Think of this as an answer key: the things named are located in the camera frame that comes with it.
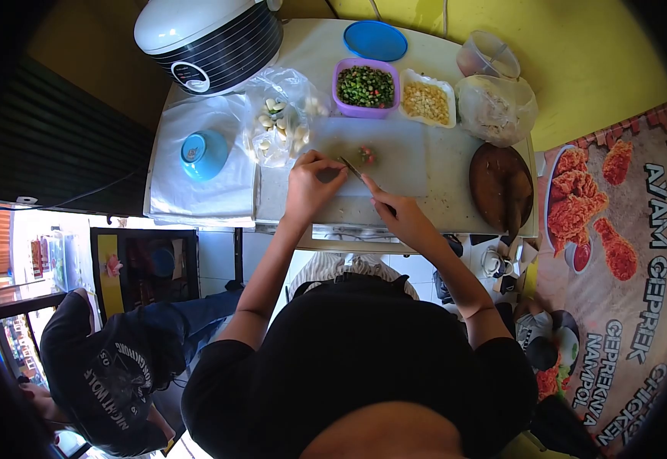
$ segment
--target black t-shirt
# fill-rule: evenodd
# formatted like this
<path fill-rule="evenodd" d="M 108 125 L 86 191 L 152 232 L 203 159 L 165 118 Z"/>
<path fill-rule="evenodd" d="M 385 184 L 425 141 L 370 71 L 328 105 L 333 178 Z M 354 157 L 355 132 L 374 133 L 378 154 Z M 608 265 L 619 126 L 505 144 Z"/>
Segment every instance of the black t-shirt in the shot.
<path fill-rule="evenodd" d="M 51 396 L 82 436 L 115 456 L 164 448 L 163 431 L 147 420 L 153 366 L 145 330 L 127 314 L 90 333 L 91 307 L 68 294 L 41 338 Z"/>
<path fill-rule="evenodd" d="M 440 306 L 345 285 L 293 299 L 257 352 L 233 340 L 204 348 L 182 412 L 212 457 L 299 457 L 337 419 L 388 401 L 450 420 L 472 458 L 527 427 L 538 391 L 514 339 L 474 351 Z"/>

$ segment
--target white table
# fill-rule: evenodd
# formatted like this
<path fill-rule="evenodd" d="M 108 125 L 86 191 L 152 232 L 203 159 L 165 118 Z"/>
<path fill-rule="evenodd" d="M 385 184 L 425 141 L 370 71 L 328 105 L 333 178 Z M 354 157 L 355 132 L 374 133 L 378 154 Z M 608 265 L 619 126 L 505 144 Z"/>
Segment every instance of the white table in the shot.
<path fill-rule="evenodd" d="M 353 21 L 337 19 L 293 19 L 284 26 L 284 39 L 277 66 L 294 68 L 306 75 L 320 91 L 330 95 L 331 77 L 336 63 L 346 57 L 354 57 L 346 49 L 343 32 Z M 408 39 L 408 52 L 392 62 L 398 70 L 411 68 L 430 77 L 448 81 L 451 86 L 464 75 L 456 64 L 460 45 L 421 32 L 407 29 L 400 31 Z M 171 87 L 166 106 L 186 97 L 176 85 Z M 390 115 L 402 119 L 400 113 Z M 454 129 L 426 128 L 426 165 L 428 196 L 418 198 L 418 204 L 433 225 L 443 233 L 495 234 L 495 230 L 479 216 L 469 191 L 469 164 L 476 149 L 483 143 Z M 530 138 L 514 145 L 524 158 L 537 184 L 535 157 Z M 255 221 L 276 224 L 283 216 L 287 177 L 291 164 L 286 168 L 262 168 L 257 190 Z M 520 229 L 520 235 L 538 235 L 537 189 L 533 212 Z M 335 197 L 327 208 L 316 217 L 316 223 L 343 228 L 384 227 L 367 197 Z"/>

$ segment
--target lettuce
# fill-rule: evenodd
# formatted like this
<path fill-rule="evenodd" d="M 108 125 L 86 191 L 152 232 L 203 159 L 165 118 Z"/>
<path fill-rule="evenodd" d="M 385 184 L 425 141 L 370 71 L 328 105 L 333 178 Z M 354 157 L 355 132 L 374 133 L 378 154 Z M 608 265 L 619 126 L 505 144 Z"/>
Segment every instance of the lettuce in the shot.
<path fill-rule="evenodd" d="M 566 378 L 569 378 L 569 372 L 571 371 L 571 368 L 566 365 L 558 365 L 558 374 L 555 375 L 555 380 L 558 382 L 558 396 L 560 398 L 566 398 L 566 391 L 563 390 L 563 381 L 566 380 Z"/>

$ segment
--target red sauce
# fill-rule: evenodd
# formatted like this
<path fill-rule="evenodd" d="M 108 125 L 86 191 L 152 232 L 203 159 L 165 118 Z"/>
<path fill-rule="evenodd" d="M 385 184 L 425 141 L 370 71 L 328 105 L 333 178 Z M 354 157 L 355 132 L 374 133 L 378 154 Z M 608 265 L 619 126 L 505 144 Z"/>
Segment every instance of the red sauce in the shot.
<path fill-rule="evenodd" d="M 573 267 L 576 271 L 583 271 L 588 264 L 588 259 L 591 257 L 591 246 L 584 244 L 576 247 L 576 253 L 573 255 Z"/>

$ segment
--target pink flower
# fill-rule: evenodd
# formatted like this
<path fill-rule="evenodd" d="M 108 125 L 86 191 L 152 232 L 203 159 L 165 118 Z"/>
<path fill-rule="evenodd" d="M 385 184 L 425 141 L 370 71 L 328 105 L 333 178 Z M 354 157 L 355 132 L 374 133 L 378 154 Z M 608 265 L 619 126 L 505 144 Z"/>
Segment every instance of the pink flower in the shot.
<path fill-rule="evenodd" d="M 117 258 L 117 255 L 113 255 L 109 257 L 107 260 L 107 275 L 110 278 L 115 278 L 119 275 L 119 269 L 122 268 L 124 265 L 119 262 L 119 259 Z"/>

